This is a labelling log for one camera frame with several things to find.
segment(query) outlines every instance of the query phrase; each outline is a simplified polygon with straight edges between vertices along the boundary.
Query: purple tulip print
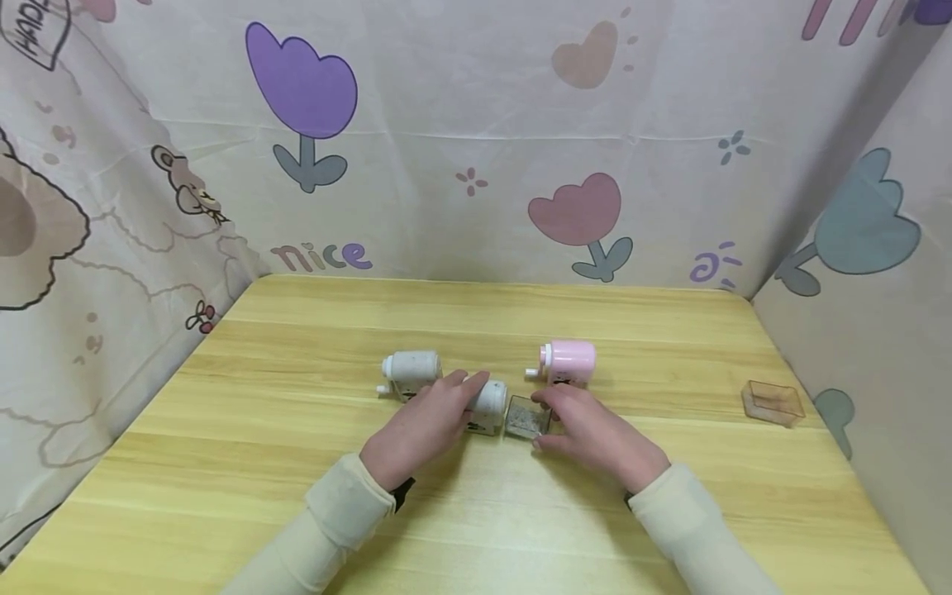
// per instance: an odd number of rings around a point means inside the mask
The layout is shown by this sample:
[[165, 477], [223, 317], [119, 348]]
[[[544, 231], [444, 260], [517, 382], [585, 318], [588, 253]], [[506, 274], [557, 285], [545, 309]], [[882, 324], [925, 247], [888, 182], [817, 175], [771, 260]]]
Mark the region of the purple tulip print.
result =
[[347, 160], [329, 155], [315, 161], [315, 139], [340, 134], [357, 110], [357, 79], [340, 56], [321, 57], [300, 37], [283, 42], [261, 23], [245, 31], [248, 61], [258, 89], [274, 115], [298, 133], [298, 157], [274, 146], [278, 164], [301, 190], [337, 182], [347, 171]]

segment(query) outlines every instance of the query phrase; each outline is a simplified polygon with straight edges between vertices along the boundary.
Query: pink tulip print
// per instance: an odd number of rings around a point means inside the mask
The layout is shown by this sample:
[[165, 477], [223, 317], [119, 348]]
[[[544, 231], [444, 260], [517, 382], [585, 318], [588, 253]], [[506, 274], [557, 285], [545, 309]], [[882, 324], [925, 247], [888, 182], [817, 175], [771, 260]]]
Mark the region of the pink tulip print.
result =
[[529, 201], [529, 219], [545, 237], [566, 246], [586, 246], [591, 263], [572, 265], [586, 279], [610, 283], [631, 256], [634, 243], [624, 237], [605, 253], [602, 240], [615, 228], [622, 213], [622, 192], [607, 173], [593, 173], [581, 186], [566, 185], [551, 199]]
[[248, 61], [258, 89], [274, 115], [298, 133], [298, 157], [274, 146], [278, 164], [301, 190], [337, 182], [347, 171], [347, 160], [329, 155], [315, 161], [315, 139], [337, 136], [357, 110], [357, 79], [340, 56], [318, 55], [300, 37], [282, 42], [261, 23], [245, 31]]

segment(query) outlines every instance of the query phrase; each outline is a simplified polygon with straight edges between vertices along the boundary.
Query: small flower print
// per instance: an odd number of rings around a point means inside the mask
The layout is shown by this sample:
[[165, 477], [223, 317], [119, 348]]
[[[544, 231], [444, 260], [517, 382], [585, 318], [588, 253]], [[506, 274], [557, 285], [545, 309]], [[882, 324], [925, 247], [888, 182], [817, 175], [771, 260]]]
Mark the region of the small flower print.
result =
[[476, 168], [467, 169], [466, 174], [462, 174], [462, 173], [456, 174], [457, 180], [459, 180], [460, 182], [463, 182], [464, 184], [467, 184], [466, 186], [467, 196], [476, 196], [475, 187], [485, 188], [489, 186], [489, 182], [487, 182], [486, 180], [476, 180], [475, 178], [476, 178]]
[[731, 147], [733, 147], [733, 148], [734, 148], [733, 150], [734, 150], [734, 151], [737, 151], [737, 154], [739, 154], [739, 155], [749, 155], [749, 154], [750, 154], [750, 147], [748, 147], [748, 146], [746, 146], [746, 145], [739, 145], [739, 143], [740, 143], [743, 139], [744, 139], [744, 131], [743, 131], [743, 130], [738, 130], [738, 131], [734, 132], [734, 136], [730, 137], [730, 140], [728, 140], [728, 139], [726, 139], [726, 138], [722, 138], [722, 139], [721, 139], [721, 142], [719, 142], [719, 143], [717, 144], [717, 146], [720, 147], [721, 149], [726, 149], [726, 150], [727, 150], [727, 152], [724, 154], [724, 157], [721, 158], [721, 165], [722, 165], [722, 166], [725, 166], [725, 165], [727, 165], [728, 163], [730, 163], [730, 157], [731, 157], [731, 155], [733, 154], [733, 153], [731, 152], [731, 150], [729, 150]]

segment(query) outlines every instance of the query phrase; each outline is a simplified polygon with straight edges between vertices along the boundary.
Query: cartoon bear print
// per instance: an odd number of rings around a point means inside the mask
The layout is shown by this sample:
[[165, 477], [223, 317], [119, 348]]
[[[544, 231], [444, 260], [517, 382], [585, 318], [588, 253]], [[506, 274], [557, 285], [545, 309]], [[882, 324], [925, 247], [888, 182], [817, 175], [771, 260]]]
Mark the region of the cartoon bear print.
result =
[[230, 221], [222, 214], [222, 205], [205, 190], [205, 180], [192, 173], [188, 159], [175, 155], [162, 145], [152, 148], [152, 161], [169, 174], [169, 183], [175, 190], [175, 202], [188, 215], [205, 214], [218, 225]]

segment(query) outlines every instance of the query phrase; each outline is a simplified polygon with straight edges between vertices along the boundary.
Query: person's right hand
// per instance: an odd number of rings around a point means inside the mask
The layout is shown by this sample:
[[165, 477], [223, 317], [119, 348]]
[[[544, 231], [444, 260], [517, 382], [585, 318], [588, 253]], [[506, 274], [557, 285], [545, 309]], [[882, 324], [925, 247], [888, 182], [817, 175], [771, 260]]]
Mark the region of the person's right hand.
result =
[[550, 407], [565, 427], [565, 434], [544, 434], [532, 441], [543, 452], [559, 452], [606, 471], [632, 494], [648, 487], [671, 466], [658, 445], [587, 390], [559, 384], [536, 391], [532, 400]]

